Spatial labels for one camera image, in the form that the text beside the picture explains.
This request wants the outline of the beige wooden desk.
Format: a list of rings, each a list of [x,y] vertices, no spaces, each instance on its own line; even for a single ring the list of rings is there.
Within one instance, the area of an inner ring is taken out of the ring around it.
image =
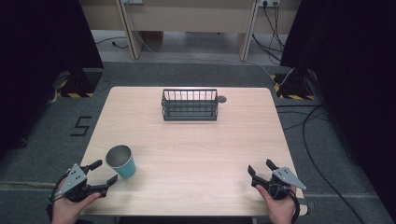
[[[302,0],[280,0],[279,7],[259,7],[259,0],[78,0],[93,30],[122,30],[131,58],[143,48],[144,32],[204,32],[236,35],[239,59],[248,58],[253,35],[290,32]]]

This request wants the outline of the person's left hand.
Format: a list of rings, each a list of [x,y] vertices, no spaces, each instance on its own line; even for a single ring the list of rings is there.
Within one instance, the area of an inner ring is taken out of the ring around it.
[[[80,213],[100,196],[100,193],[95,192],[78,203],[71,202],[64,196],[57,196],[52,206],[50,224],[76,224]]]

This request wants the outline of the teal cup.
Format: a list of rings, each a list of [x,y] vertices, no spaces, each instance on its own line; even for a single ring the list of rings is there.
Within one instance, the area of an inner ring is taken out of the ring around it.
[[[106,154],[106,164],[122,178],[132,177],[136,171],[132,150],[125,145],[111,148]]]

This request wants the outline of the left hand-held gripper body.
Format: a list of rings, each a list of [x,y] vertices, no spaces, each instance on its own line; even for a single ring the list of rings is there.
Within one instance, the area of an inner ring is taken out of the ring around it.
[[[87,173],[83,173],[81,167],[83,166],[75,163],[71,169],[60,178],[60,182],[63,181],[64,183],[60,188],[58,184],[55,185],[49,196],[49,201],[51,203],[55,202],[57,196],[64,196],[74,203],[81,202],[95,192],[100,193],[102,197],[106,197],[108,191],[106,184],[98,186],[88,185]]]

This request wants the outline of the person's right hand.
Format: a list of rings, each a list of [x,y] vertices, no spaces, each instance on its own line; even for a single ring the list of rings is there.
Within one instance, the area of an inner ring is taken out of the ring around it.
[[[288,196],[283,200],[274,200],[268,191],[260,186],[256,186],[256,190],[263,197],[268,211],[268,216],[273,224],[291,224],[295,213],[295,202]]]

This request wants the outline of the black curtain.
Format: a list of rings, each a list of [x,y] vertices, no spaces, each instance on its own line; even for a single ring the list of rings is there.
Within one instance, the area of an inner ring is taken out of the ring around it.
[[[301,0],[282,56],[325,103],[396,221],[396,0]]]
[[[64,71],[103,66],[79,0],[0,0],[0,159]]]

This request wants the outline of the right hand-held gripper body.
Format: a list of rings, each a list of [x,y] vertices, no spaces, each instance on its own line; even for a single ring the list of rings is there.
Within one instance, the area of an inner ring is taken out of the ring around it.
[[[305,184],[288,167],[281,167],[272,171],[270,180],[265,180],[256,175],[256,180],[251,180],[251,186],[256,188],[257,185],[264,187],[274,200],[285,199],[291,190],[291,186],[302,190],[306,189]]]

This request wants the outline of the black stand base striped tape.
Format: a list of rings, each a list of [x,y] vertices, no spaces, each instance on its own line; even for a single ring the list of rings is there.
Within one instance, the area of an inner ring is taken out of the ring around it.
[[[296,83],[290,74],[273,74],[271,79],[274,82],[276,96],[281,99],[292,100],[314,100],[314,94],[308,87],[305,80]]]
[[[102,76],[101,70],[84,70],[77,74],[67,72],[61,75],[57,96],[63,98],[91,98]]]

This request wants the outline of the black wire basket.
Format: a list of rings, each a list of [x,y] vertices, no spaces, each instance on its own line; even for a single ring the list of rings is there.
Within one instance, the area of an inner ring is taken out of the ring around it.
[[[216,120],[218,117],[216,89],[164,89],[162,93],[163,119]]]

